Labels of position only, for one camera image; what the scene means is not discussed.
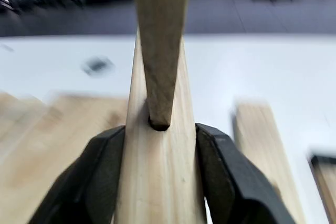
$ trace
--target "wooden board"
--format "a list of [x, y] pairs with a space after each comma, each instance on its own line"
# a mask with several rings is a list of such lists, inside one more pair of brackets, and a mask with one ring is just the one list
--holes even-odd
[[336, 157], [315, 156], [311, 168], [329, 223], [336, 223]]
[[187, 0], [135, 0], [149, 113], [155, 126], [169, 126]]
[[39, 120], [46, 108], [37, 99], [14, 97], [0, 102], [0, 163], [13, 151], [24, 134]]
[[236, 143], [278, 189], [281, 199], [297, 224], [305, 223], [285, 150], [267, 105], [240, 104], [236, 115]]
[[148, 116], [137, 36], [114, 223], [206, 223], [183, 44], [171, 126], [164, 132], [155, 131], [148, 124]]
[[27, 223], [58, 175], [103, 130], [125, 123], [126, 99], [61, 96], [0, 163], [0, 223]]

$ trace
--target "wooden block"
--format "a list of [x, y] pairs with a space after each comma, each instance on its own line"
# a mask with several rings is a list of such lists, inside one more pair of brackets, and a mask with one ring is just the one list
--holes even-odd
[[315, 156], [311, 168], [329, 223], [336, 223], [336, 157]]
[[236, 143], [241, 152], [277, 189], [295, 222], [305, 223], [271, 108], [267, 105], [240, 104], [236, 120]]
[[153, 130], [137, 36], [114, 223], [206, 223], [187, 80], [181, 44], [171, 126]]
[[135, 0], [152, 124], [170, 125], [187, 0]]
[[0, 223], [27, 223], [54, 180], [88, 141], [125, 123], [126, 109], [126, 99], [57, 99], [0, 163]]

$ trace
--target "wooden piece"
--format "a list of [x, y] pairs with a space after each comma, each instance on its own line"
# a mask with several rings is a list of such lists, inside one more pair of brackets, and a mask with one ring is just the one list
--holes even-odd
[[206, 222], [187, 80], [181, 43], [171, 126], [164, 132], [153, 130], [148, 124], [146, 83], [137, 36], [114, 223]]
[[27, 223], [54, 180], [103, 130], [125, 123], [127, 101], [62, 96], [0, 163], [0, 223]]
[[151, 122], [171, 121], [187, 0], [135, 0]]
[[316, 156], [312, 159], [312, 171], [329, 223], [336, 223], [336, 158]]
[[241, 152], [278, 188], [295, 222], [305, 223], [271, 108], [267, 105], [240, 104], [236, 120], [236, 143]]
[[29, 131], [45, 113], [42, 102], [30, 98], [12, 98], [5, 105], [0, 104], [0, 163], [15, 149], [24, 134]]

